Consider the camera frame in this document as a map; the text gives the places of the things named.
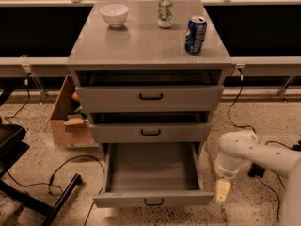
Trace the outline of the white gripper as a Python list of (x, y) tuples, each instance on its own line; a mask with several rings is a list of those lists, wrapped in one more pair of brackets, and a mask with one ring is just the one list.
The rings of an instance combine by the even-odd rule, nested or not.
[(226, 201), (231, 187), (229, 180), (238, 174), (245, 161), (245, 153), (258, 144), (257, 135), (250, 130), (227, 132), (219, 138), (219, 153), (214, 161), (215, 173), (221, 177), (215, 183), (215, 201), (218, 204)]

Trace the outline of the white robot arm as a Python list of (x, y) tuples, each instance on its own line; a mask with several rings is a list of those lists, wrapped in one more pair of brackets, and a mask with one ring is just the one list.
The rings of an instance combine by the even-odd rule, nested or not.
[(215, 173), (231, 180), (240, 165), (250, 161), (286, 178), (287, 185), (280, 213), (280, 226), (301, 226), (301, 153), (261, 145), (250, 130), (227, 132), (218, 140), (219, 154), (214, 161)]

